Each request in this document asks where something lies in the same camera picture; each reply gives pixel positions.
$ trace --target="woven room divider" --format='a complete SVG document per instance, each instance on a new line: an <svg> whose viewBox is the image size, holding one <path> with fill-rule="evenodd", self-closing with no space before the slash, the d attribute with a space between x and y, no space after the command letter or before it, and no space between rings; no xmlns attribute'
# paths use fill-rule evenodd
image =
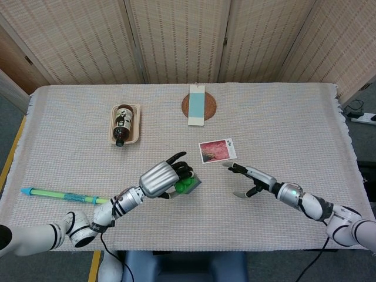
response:
<svg viewBox="0 0 376 282"><path fill-rule="evenodd" d="M0 0L0 24L51 84L332 82L345 104L376 75L375 7Z"/></svg>

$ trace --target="power strip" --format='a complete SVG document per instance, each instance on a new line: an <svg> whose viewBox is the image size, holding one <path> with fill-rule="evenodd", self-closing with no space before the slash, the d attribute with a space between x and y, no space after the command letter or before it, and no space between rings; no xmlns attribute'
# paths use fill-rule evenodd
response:
<svg viewBox="0 0 376 282"><path fill-rule="evenodd" d="M376 125L376 121L371 120L375 116L374 113L364 113L364 115L358 117L357 119L351 118L352 122L366 123L368 125Z"/></svg>

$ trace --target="brown glass bottle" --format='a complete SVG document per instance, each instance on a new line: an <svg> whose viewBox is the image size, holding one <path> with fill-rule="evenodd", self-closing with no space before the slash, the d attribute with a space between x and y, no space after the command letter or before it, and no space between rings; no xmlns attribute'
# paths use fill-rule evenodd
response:
<svg viewBox="0 0 376 282"><path fill-rule="evenodd" d="M116 110L115 128L113 137L116 139L116 145L122 147L130 135L131 123L133 119L133 109L129 105L120 105Z"/></svg>

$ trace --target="round coaster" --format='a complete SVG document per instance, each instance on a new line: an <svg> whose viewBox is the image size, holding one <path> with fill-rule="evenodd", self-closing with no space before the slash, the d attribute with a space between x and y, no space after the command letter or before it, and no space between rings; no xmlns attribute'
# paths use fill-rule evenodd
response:
<svg viewBox="0 0 376 282"><path fill-rule="evenodd" d="M188 108L189 108L189 94L184 97L182 101L182 111L184 115L188 118ZM210 119L217 110L217 102L212 97L211 94L205 92L205 113L204 113L204 120Z"/></svg>

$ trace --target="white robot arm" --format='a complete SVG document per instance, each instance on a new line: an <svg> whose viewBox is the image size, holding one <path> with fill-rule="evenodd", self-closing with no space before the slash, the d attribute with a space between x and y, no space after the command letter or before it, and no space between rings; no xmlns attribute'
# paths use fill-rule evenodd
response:
<svg viewBox="0 0 376 282"><path fill-rule="evenodd" d="M63 244L65 235L76 248L86 246L98 233L114 226L116 219L143 203L145 196L159 197L180 179L192 177L192 168L186 162L174 163L185 154L180 152L157 164L140 177L138 187L126 189L98 206L91 223L85 213L70 211L54 224L26 228L0 225L0 257L10 251L18 256L29 256L58 248Z"/></svg>
<svg viewBox="0 0 376 282"><path fill-rule="evenodd" d="M247 193L234 192L235 196L247 199L257 192L267 190L279 201L303 212L309 219L324 221L331 217L327 224L327 234L337 244L345 247L359 244L376 253L376 222L363 219L356 210L306 193L297 184L278 183L273 176L253 167L243 167L236 163L224 163L223 166L254 181L255 187Z"/></svg>

